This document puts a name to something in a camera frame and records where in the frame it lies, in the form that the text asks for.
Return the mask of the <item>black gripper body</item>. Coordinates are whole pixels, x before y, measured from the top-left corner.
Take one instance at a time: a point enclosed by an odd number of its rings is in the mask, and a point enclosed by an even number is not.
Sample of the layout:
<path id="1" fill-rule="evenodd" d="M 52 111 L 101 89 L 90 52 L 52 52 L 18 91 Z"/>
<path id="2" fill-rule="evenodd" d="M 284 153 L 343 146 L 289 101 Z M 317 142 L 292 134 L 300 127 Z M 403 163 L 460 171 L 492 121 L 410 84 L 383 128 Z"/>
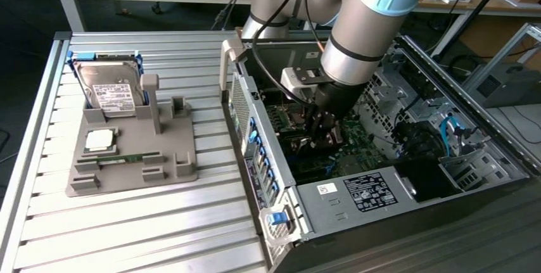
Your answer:
<path id="1" fill-rule="evenodd" d="M 315 88 L 313 106 L 304 115 L 308 145 L 316 152 L 335 149 L 343 144 L 340 123 L 351 111 L 364 84 L 356 86 L 324 83 Z"/>

